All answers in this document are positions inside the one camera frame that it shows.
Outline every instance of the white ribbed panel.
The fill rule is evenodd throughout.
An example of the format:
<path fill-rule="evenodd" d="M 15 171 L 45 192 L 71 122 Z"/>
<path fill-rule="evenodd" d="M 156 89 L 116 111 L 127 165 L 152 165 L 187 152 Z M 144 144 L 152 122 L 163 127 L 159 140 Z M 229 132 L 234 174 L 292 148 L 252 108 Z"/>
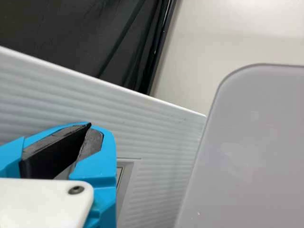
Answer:
<path fill-rule="evenodd" d="M 0 143 L 78 121 L 112 131 L 118 157 L 141 159 L 119 226 L 172 228 L 205 116 L 0 48 Z"/>

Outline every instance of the blue plastic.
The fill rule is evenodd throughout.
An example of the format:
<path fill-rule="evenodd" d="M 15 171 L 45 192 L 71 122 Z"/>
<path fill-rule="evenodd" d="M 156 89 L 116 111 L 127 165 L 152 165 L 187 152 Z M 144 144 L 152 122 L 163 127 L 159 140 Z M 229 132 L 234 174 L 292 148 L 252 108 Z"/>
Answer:
<path fill-rule="evenodd" d="M 0 146 L 0 177 L 19 178 L 19 161 L 22 151 L 31 144 L 73 125 L 89 122 L 70 123 L 50 128 L 28 138 L 21 137 Z M 106 129 L 91 126 L 103 134 L 101 150 L 79 161 L 70 180 L 90 183 L 94 188 L 94 201 L 86 219 L 85 228 L 116 227 L 116 145 L 112 133 Z"/>

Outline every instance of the black curtain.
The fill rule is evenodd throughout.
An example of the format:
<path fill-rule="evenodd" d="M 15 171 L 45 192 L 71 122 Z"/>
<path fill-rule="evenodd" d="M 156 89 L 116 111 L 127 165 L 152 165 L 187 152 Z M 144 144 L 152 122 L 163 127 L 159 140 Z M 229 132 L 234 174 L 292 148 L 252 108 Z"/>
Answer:
<path fill-rule="evenodd" d="M 2 0 L 0 45 L 148 94 L 171 0 Z"/>

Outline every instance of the screw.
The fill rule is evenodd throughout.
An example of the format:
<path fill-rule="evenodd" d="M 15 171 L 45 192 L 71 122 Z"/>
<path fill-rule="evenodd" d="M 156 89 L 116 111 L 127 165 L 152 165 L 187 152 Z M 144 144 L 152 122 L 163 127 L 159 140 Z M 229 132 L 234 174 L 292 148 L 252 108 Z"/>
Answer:
<path fill-rule="evenodd" d="M 79 194 L 79 193 L 83 192 L 84 189 L 85 188 L 82 187 L 82 186 L 74 186 L 74 187 L 70 188 L 70 190 L 68 191 L 68 193 L 70 195 L 76 195 L 76 194 Z"/>

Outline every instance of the white wall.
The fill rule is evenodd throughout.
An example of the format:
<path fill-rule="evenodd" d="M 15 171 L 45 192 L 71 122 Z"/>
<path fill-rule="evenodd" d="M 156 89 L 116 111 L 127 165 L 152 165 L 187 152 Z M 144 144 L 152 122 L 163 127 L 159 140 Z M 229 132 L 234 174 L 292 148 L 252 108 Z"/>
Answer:
<path fill-rule="evenodd" d="M 152 95 L 208 114 L 231 71 L 304 65 L 304 0 L 180 0 Z"/>

